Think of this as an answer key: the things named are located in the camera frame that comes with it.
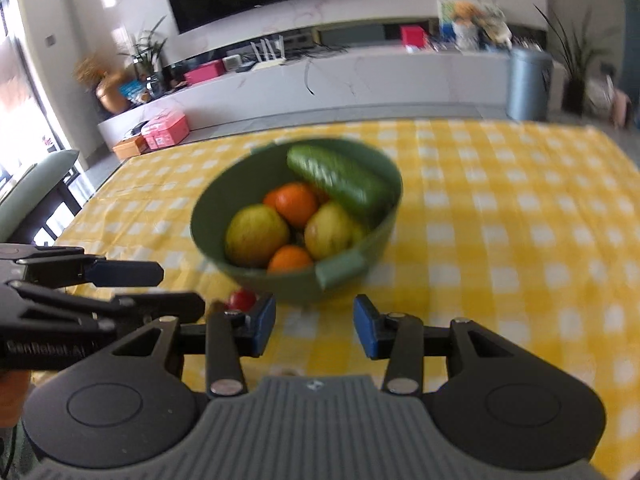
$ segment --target gray gripper base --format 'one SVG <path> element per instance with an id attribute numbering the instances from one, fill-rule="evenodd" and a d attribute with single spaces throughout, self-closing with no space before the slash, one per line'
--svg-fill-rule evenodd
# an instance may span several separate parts
<path id="1" fill-rule="evenodd" d="M 250 394 L 210 402 L 194 430 L 180 444 L 148 462 L 114 470 L 78 470 L 45 460 L 28 479 L 604 480 L 604 477 L 586 462 L 538 474 L 478 462 L 441 436 L 418 399 L 383 394 L 365 376 L 316 380 L 266 378 Z"/>

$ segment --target pink gift box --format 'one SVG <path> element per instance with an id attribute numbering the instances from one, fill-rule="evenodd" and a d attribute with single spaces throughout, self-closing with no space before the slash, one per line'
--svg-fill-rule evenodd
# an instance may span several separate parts
<path id="1" fill-rule="evenodd" d="M 189 135 L 187 117 L 178 110 L 168 110 L 142 127 L 142 135 L 152 150 L 175 146 Z"/>
<path id="2" fill-rule="evenodd" d="M 217 59 L 215 61 L 209 61 L 208 63 L 197 67 L 197 69 L 191 70 L 191 72 L 187 72 L 184 75 L 184 78 L 187 80 L 189 85 L 195 85 L 196 83 L 202 83 L 203 81 L 219 77 L 225 72 L 225 64 L 221 59 Z"/>

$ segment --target red cherry tomato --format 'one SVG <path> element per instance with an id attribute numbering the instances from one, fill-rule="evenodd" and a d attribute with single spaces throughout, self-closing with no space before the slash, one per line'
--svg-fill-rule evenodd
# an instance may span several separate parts
<path id="1" fill-rule="evenodd" d="M 229 297 L 229 301 L 227 303 L 231 309 L 247 312 L 252 306 L 254 306 L 257 299 L 257 296 L 253 292 L 246 290 L 245 288 L 241 288 L 240 290 L 236 290 Z"/>

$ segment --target cable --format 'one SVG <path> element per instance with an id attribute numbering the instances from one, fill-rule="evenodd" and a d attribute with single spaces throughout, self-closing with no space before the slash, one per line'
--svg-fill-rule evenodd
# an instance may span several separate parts
<path id="1" fill-rule="evenodd" d="M 306 89 L 307 89 L 307 90 L 309 90 L 309 93 L 310 93 L 311 95 L 316 95 L 316 94 L 314 94 L 314 91 L 313 91 L 311 88 L 309 88 L 309 67 L 311 67 L 311 64 L 312 64 L 312 63 L 313 63 L 313 61 L 312 61 L 312 60 L 310 60 L 310 59 L 307 59 L 307 60 L 306 60 L 306 66 L 305 66 L 305 86 L 306 86 Z"/>
<path id="2" fill-rule="evenodd" d="M 9 448 L 9 456 L 6 459 L 6 465 L 4 466 L 4 472 L 2 473 L 2 480 L 9 478 L 9 471 L 14 463 L 15 455 L 15 441 L 18 439 L 18 425 L 14 426 L 14 430 L 11 432 L 11 447 Z"/>

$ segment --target bowl handle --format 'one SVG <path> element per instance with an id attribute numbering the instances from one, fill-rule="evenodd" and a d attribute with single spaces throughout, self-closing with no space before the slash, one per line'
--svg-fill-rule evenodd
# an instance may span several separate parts
<path id="1" fill-rule="evenodd" d="M 344 251 L 316 265 L 316 280 L 322 290 L 327 290 L 355 278 L 367 267 L 369 264 L 360 251 Z"/>

